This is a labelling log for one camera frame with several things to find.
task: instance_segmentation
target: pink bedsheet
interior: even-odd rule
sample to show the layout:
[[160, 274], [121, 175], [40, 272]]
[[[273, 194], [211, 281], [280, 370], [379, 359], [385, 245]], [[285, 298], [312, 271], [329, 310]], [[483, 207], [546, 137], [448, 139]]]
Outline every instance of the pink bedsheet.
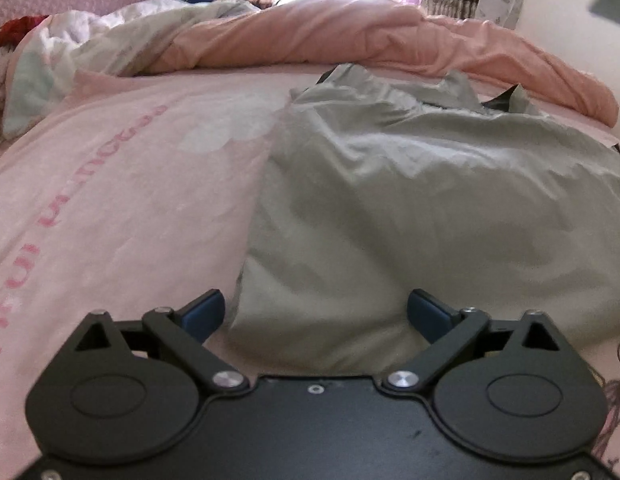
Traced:
[[[0, 480], [36, 458], [24, 398], [87, 312], [133, 319], [212, 287], [232, 296], [267, 133], [289, 90], [326, 68], [81, 74], [0, 159]], [[222, 333], [211, 346], [246, 373], [284, 371]], [[618, 379], [609, 348], [591, 354]], [[620, 460], [619, 431], [606, 457]]]

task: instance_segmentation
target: white blanket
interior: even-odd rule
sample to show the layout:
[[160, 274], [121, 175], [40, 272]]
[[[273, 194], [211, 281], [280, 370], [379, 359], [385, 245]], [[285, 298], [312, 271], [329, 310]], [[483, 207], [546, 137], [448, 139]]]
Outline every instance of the white blanket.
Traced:
[[15, 139], [46, 117], [70, 93], [78, 71], [136, 75], [193, 25], [258, 10], [239, 0], [148, 0], [106, 16], [79, 10], [50, 16], [20, 45], [3, 136]]
[[358, 66], [303, 92], [277, 135], [229, 333], [271, 366], [401, 364], [425, 346], [414, 288], [500, 319], [543, 309], [579, 345], [620, 329], [613, 150], [487, 112], [461, 74], [392, 87]]

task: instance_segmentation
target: white wall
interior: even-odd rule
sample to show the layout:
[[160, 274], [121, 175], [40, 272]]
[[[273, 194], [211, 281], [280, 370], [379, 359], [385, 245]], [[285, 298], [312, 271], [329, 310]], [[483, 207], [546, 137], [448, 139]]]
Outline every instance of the white wall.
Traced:
[[[588, 12], [593, 0], [524, 0], [517, 32], [586, 72], [615, 93], [620, 104], [620, 25]], [[620, 118], [615, 128], [620, 137]]]

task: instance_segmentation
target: bed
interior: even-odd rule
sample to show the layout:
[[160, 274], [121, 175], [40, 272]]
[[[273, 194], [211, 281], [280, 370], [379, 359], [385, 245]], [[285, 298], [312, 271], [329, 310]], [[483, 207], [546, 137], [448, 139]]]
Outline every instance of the bed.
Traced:
[[[300, 0], [261, 12], [241, 2], [151, 0], [103, 18], [51, 16], [20, 44], [7, 71], [0, 480], [37, 456], [24, 398], [87, 312], [134, 319], [209, 288], [234, 296], [271, 131], [291, 91], [298, 95], [348, 62], [403, 83], [437, 82], [458, 70], [482, 100], [522, 84], [548, 115], [540, 121], [564, 124], [620, 172], [610, 90], [489, 23], [426, 17], [388, 0]], [[620, 276], [620, 238], [606, 243]], [[574, 319], [549, 311], [606, 385], [610, 416], [595, 454], [620, 472], [620, 285], [613, 292], [614, 305]], [[480, 293], [468, 301], [489, 305]], [[264, 359], [241, 345], [233, 327], [210, 346], [247, 374], [327, 371]]]

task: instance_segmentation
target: metal screw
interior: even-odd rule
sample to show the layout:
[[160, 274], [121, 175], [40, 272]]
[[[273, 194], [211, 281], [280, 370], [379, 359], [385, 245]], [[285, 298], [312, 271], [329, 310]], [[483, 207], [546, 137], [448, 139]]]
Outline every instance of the metal screw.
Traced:
[[388, 382], [395, 388], [411, 388], [419, 382], [419, 376], [413, 372], [399, 370], [388, 375]]
[[220, 388], [236, 388], [244, 382], [244, 376], [234, 370], [217, 372], [212, 377], [212, 382]]
[[325, 391], [325, 388], [320, 384], [313, 384], [308, 386], [308, 393], [313, 395], [321, 395]]
[[41, 480], [62, 480], [61, 475], [53, 469], [48, 469], [41, 473]]

